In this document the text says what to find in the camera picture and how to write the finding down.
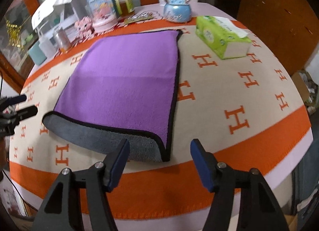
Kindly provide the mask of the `white appliance with cloth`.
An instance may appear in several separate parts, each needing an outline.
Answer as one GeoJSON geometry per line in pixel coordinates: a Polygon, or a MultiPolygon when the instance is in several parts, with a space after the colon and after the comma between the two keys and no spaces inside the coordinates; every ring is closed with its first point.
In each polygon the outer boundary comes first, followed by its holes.
{"type": "Polygon", "coordinates": [[[50,29],[44,36],[50,39],[55,27],[67,29],[87,16],[86,5],[87,0],[45,0],[31,18],[32,29],[43,33],[44,25],[48,24],[50,29]]]}

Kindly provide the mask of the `cardboard box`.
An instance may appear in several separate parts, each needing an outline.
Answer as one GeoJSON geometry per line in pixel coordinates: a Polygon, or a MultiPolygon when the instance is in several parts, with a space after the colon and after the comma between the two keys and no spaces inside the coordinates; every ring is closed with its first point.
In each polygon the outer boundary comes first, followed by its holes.
{"type": "Polygon", "coordinates": [[[318,84],[305,70],[299,70],[292,75],[292,80],[304,102],[309,115],[318,111],[318,84]]]}

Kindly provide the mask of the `purple grey microfiber towel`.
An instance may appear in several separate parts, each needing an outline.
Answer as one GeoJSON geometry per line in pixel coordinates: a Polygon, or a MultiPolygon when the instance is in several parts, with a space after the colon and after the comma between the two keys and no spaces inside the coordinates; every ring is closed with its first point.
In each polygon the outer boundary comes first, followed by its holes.
{"type": "Polygon", "coordinates": [[[181,30],[104,37],[81,58],[42,119],[58,137],[108,154],[122,139],[130,160],[168,162],[177,103],[181,30]]]}

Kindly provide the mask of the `white squeeze bottle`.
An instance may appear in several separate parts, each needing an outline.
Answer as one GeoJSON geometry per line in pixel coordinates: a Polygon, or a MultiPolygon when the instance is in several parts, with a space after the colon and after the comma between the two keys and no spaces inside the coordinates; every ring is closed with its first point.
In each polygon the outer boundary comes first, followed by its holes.
{"type": "Polygon", "coordinates": [[[41,31],[38,32],[38,35],[39,48],[42,50],[46,58],[53,58],[57,52],[55,46],[41,31]]]}

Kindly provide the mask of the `silver orange can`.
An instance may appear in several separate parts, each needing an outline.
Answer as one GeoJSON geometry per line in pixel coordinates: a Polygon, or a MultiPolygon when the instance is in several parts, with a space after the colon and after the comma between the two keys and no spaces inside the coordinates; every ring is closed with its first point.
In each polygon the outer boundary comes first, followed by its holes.
{"type": "Polygon", "coordinates": [[[54,30],[53,38],[61,52],[67,53],[71,49],[71,42],[62,28],[56,28],[54,30]]]}

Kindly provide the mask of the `pink glass dome ornament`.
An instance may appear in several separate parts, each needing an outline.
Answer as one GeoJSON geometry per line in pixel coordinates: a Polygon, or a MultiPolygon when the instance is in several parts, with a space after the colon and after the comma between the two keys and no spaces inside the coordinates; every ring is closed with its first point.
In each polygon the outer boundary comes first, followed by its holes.
{"type": "Polygon", "coordinates": [[[112,30],[118,23],[113,0],[87,0],[95,32],[112,30]]]}

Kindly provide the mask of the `blue cartoon box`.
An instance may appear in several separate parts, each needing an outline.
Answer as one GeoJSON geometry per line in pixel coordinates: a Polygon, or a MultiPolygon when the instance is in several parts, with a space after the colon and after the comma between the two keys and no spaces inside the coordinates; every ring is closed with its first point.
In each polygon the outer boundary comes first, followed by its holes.
{"type": "Polygon", "coordinates": [[[93,21],[117,17],[114,0],[87,0],[87,8],[93,21]]]}

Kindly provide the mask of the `pink block pig figure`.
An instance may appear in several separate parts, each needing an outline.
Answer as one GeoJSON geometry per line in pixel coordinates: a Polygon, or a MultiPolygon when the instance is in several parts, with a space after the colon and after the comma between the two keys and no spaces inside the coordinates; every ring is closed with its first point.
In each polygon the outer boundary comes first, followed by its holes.
{"type": "Polygon", "coordinates": [[[76,21],[74,27],[78,32],[79,39],[87,39],[94,32],[92,20],[88,16],[83,17],[80,21],[76,21]]]}

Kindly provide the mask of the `glass bottle amber liquid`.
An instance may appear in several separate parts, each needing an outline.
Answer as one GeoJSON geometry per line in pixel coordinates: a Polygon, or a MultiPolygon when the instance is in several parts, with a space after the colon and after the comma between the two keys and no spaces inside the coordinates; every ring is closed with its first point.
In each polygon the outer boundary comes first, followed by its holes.
{"type": "Polygon", "coordinates": [[[115,2],[121,17],[128,17],[135,14],[133,0],[115,0],[115,2]]]}

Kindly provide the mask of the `foil pill blister pack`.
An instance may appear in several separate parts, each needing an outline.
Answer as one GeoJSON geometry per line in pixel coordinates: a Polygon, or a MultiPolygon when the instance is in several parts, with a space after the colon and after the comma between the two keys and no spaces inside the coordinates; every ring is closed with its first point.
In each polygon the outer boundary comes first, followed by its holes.
{"type": "Polygon", "coordinates": [[[151,20],[153,18],[154,18],[154,16],[151,12],[142,12],[141,14],[132,15],[132,16],[127,17],[124,20],[124,24],[128,25],[128,24],[137,23],[137,22],[141,22],[141,21],[151,20]]]}

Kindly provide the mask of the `blue castle snow globe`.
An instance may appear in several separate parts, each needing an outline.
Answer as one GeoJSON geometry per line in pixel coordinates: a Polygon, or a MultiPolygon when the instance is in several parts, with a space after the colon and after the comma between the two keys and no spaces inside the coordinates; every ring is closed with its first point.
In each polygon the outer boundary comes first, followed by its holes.
{"type": "Polygon", "coordinates": [[[164,19],[173,23],[187,23],[191,20],[190,0],[165,0],[164,19]]]}

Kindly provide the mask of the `green tissue pack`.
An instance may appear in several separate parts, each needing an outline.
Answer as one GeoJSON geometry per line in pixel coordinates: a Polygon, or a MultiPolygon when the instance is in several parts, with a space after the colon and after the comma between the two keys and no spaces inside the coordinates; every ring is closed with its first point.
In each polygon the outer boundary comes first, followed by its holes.
{"type": "Polygon", "coordinates": [[[225,17],[198,16],[195,33],[222,60],[245,57],[252,45],[248,33],[225,17]]]}

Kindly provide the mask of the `brown wooden cabinet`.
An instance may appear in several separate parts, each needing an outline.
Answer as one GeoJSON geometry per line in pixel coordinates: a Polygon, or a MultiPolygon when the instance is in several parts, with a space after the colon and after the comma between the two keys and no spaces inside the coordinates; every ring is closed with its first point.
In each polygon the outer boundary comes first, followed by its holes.
{"type": "Polygon", "coordinates": [[[293,75],[318,44],[318,17],[306,0],[241,0],[237,20],[293,75]]]}

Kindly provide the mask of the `teal cylindrical humidifier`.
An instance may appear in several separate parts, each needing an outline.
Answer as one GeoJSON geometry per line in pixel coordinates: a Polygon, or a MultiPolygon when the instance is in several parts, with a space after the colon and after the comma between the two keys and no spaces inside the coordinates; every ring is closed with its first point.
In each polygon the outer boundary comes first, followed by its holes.
{"type": "Polygon", "coordinates": [[[36,41],[34,45],[28,49],[28,54],[35,65],[41,65],[46,60],[45,54],[39,47],[39,41],[36,41]]]}

